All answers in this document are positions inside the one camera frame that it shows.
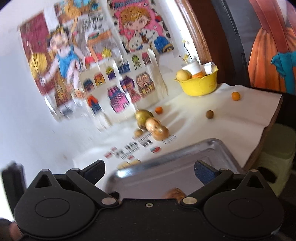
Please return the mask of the person's left hand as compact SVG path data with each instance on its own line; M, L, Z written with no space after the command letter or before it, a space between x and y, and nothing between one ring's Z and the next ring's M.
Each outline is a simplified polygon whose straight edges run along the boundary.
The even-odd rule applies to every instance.
M0 219L0 241L16 241L22 238L23 234L15 222L7 219Z

